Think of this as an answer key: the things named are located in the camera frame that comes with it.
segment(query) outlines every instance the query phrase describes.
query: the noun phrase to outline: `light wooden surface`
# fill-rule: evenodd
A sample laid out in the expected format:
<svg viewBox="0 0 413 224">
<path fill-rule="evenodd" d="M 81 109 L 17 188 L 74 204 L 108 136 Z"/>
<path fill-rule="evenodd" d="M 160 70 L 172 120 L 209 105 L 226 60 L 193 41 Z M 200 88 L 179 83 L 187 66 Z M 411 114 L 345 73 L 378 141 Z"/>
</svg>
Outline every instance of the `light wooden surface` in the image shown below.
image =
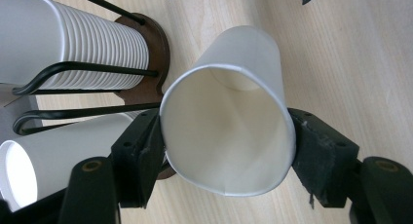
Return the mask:
<svg viewBox="0 0 413 224">
<path fill-rule="evenodd" d="M 115 19 L 85 0 L 60 3 Z M 278 42 L 286 102 L 307 110 L 360 146 L 413 170 L 413 0 L 108 0 L 155 19 L 169 37 L 166 90 L 223 30 L 260 27 Z M 113 94 L 39 96 L 41 108 L 121 104 Z M 292 170 L 280 187 L 225 198 L 179 176 L 157 182 L 147 209 L 124 223 L 349 223 L 347 209 L 308 205 Z"/>
</svg>

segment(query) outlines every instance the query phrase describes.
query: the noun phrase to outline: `wooden table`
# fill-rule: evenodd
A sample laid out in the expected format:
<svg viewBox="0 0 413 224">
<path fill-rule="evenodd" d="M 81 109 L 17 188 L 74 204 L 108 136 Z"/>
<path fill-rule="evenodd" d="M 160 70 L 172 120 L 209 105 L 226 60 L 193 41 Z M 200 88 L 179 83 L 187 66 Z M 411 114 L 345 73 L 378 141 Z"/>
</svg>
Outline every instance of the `wooden table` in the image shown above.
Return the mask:
<svg viewBox="0 0 413 224">
<path fill-rule="evenodd" d="M 85 0 L 56 0 L 114 20 Z M 270 33 L 282 55 L 289 107 L 319 116 L 360 146 L 413 170 L 413 0 L 108 0 L 155 19 L 169 37 L 164 91 L 227 28 Z M 122 104 L 114 94 L 38 96 L 42 109 Z M 123 209 L 124 223 L 349 223 L 346 209 L 312 210 L 292 170 L 274 191 L 225 198 L 178 175 L 157 182 L 147 209 Z"/>
</svg>

